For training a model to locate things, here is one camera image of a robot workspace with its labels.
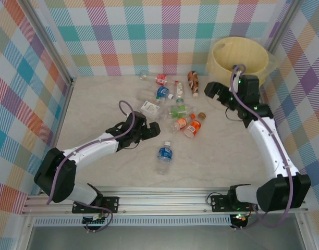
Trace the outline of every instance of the yellow bucket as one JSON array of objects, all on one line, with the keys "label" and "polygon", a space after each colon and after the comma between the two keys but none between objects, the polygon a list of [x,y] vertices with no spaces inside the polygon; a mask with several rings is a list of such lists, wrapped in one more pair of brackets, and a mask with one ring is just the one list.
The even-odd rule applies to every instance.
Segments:
[{"label": "yellow bucket", "polygon": [[243,37],[227,37],[214,44],[208,54],[207,69],[210,81],[230,87],[230,76],[234,65],[244,64],[245,74],[259,78],[259,86],[266,77],[279,67],[279,60],[259,43]]}]

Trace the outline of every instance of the tabletop surface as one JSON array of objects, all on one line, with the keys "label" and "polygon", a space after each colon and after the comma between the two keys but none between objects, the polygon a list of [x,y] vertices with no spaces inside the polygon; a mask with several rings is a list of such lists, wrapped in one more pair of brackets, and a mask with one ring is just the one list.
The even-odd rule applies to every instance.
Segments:
[{"label": "tabletop surface", "polygon": [[[117,153],[85,166],[77,173],[79,183],[96,186],[128,186],[155,188],[211,188],[234,184],[263,184],[266,169],[252,135],[242,122],[225,117],[225,107],[203,93],[207,77],[199,77],[200,97],[193,98],[187,77],[177,76],[185,86],[185,104],[206,113],[200,131],[190,139],[181,131],[172,134],[172,120],[159,122],[159,136],[141,141],[133,150]],[[106,129],[125,121],[118,102],[126,100],[133,108],[136,94],[149,82],[137,76],[80,77],[77,79],[57,147],[65,150],[90,141]],[[168,101],[165,105],[174,105]],[[238,119],[236,113],[228,116]],[[173,160],[167,175],[155,172],[157,153],[165,141],[171,142]]]}]

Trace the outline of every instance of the plaid backdrop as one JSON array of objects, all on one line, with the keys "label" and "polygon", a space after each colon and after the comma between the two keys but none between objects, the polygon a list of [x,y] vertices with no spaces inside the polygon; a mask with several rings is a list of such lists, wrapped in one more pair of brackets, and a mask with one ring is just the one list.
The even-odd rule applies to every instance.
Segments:
[{"label": "plaid backdrop", "polygon": [[319,240],[319,0],[304,2],[275,55],[281,66],[261,89],[290,158],[311,178]]},{"label": "plaid backdrop", "polygon": [[221,38],[244,36],[268,47],[291,0],[31,2],[70,72],[96,76],[205,74]]},{"label": "plaid backdrop", "polygon": [[0,249],[11,249],[67,83],[16,0],[0,1]]}]

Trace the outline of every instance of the orange label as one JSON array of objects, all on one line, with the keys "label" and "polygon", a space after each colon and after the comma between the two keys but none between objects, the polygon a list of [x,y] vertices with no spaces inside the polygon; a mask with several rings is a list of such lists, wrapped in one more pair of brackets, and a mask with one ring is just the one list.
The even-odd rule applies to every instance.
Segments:
[{"label": "orange label", "polygon": [[199,131],[201,128],[201,123],[197,120],[193,120],[191,124],[187,127],[194,135]]},{"label": "orange label", "polygon": [[186,119],[183,117],[179,118],[177,122],[179,123],[180,129],[183,129],[187,124]]},{"label": "orange label", "polygon": [[166,76],[164,74],[158,74],[157,79],[156,79],[156,83],[164,86],[165,85],[165,77]]}]

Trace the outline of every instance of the purple cable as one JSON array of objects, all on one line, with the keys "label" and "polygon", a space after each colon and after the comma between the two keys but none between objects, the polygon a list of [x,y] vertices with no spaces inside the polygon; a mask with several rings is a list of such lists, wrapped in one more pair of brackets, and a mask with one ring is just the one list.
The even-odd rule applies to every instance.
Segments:
[{"label": "purple cable", "polygon": [[112,213],[111,210],[109,210],[109,209],[107,209],[107,208],[104,208],[104,207],[97,207],[97,206],[87,205],[87,204],[82,203],[82,202],[77,202],[77,203],[80,204],[80,205],[82,205],[82,206],[85,206],[85,207],[90,207],[90,208],[95,208],[95,209],[101,209],[102,211],[106,211],[106,212],[108,212],[108,213],[111,215],[111,217],[110,217],[108,223],[105,224],[105,225],[103,225],[103,226],[101,226],[101,227],[98,228],[97,230],[90,230],[90,229],[88,228],[89,222],[88,222],[87,224],[85,224],[85,228],[87,229],[87,232],[90,232],[90,233],[100,232],[100,231],[104,230],[105,228],[107,228],[108,225],[110,225],[111,222],[113,221],[113,213]]},{"label": "purple cable", "polygon": [[56,172],[55,172],[55,175],[54,175],[54,179],[53,179],[53,183],[52,183],[52,188],[51,188],[51,192],[50,192],[50,197],[47,201],[47,205],[49,205],[52,201],[52,198],[53,198],[53,194],[54,194],[54,191],[55,191],[55,185],[56,185],[56,180],[57,180],[57,177],[59,176],[59,173],[61,171],[61,168],[63,166],[63,164],[74,154],[74,152],[79,152],[81,151],[82,149],[90,146],[90,145],[93,145],[93,144],[96,144],[96,143],[99,143],[99,142],[106,142],[106,141],[110,141],[110,140],[114,140],[114,139],[117,139],[117,138],[120,138],[122,136],[124,136],[125,134],[129,133],[129,131],[131,131],[131,129],[133,128],[134,126],[134,123],[135,123],[135,113],[134,113],[134,110],[132,108],[132,106],[130,106],[129,103],[127,103],[126,101],[119,101],[119,108],[121,110],[121,112],[126,115],[126,113],[122,110],[121,108],[121,103],[125,103],[131,110],[132,112],[132,116],[133,116],[133,119],[132,119],[132,123],[130,125],[130,127],[128,128],[128,130],[126,130],[124,133],[120,134],[120,135],[117,135],[117,136],[114,136],[114,137],[111,137],[111,138],[106,138],[106,139],[101,139],[100,141],[93,141],[93,142],[89,142],[89,143],[86,143],[82,146],[80,146],[78,149],[74,150],[73,152],[71,152],[69,155],[67,155],[62,161],[61,163],[59,164],[59,166],[57,167],[56,169]]},{"label": "purple cable", "polygon": [[[243,72],[242,72],[242,74],[244,74],[245,71],[246,71],[246,69],[247,69],[244,64],[239,64],[239,65],[235,66],[235,68],[233,69],[233,71],[232,71],[232,73],[231,73],[231,77],[230,77],[230,86],[231,86],[231,89],[232,89],[232,90],[234,90],[234,75],[235,75],[235,73],[238,71],[238,69],[239,69],[240,67],[243,67]],[[287,171],[288,179],[289,179],[289,197],[288,197],[288,203],[287,203],[285,212],[283,213],[281,219],[280,219],[277,223],[275,223],[275,224],[266,223],[266,222],[263,221],[263,220],[264,220],[264,218],[265,218],[264,215],[266,215],[267,213],[265,213],[264,215],[261,216],[261,215],[258,213],[258,211],[254,208],[254,206],[252,206],[253,210],[255,211],[255,213],[256,213],[257,216],[258,216],[259,222],[261,222],[261,223],[262,223],[263,225],[265,225],[266,227],[275,228],[275,227],[281,225],[281,224],[285,221],[285,219],[286,219],[286,217],[287,217],[287,215],[288,215],[288,213],[289,213],[289,209],[290,209],[290,206],[291,206],[291,202],[292,202],[292,200],[293,200],[293,179],[292,179],[292,176],[291,176],[290,169],[289,169],[289,167],[288,167],[288,162],[287,162],[287,159],[286,159],[286,157],[285,157],[285,154],[284,154],[284,152],[283,152],[283,150],[282,150],[282,148],[281,148],[281,146],[280,146],[280,144],[279,144],[277,138],[276,138],[275,135],[273,134],[271,128],[270,128],[270,127],[267,125],[267,123],[263,120],[263,118],[261,118],[260,115],[258,115],[255,111],[253,111],[251,108],[249,108],[247,105],[245,105],[245,104],[241,101],[241,99],[238,97],[238,95],[237,95],[237,93],[236,93],[235,91],[233,91],[232,94],[234,95],[236,101],[237,101],[243,108],[245,108],[248,112],[250,112],[251,114],[253,114],[254,116],[256,116],[256,117],[258,118],[258,120],[259,120],[259,121],[264,125],[264,127],[268,130],[269,134],[272,136],[272,139],[273,139],[273,141],[274,141],[276,147],[278,148],[278,151],[279,151],[279,153],[280,153],[280,156],[281,156],[281,158],[282,158],[282,160],[283,160],[283,162],[284,162],[284,164],[285,164],[285,167],[286,167],[286,171]],[[250,228],[250,227],[252,227],[252,226],[254,226],[254,225],[256,225],[256,224],[257,224],[257,223],[255,222],[255,223],[249,225],[248,227],[245,227],[244,229]]]}]

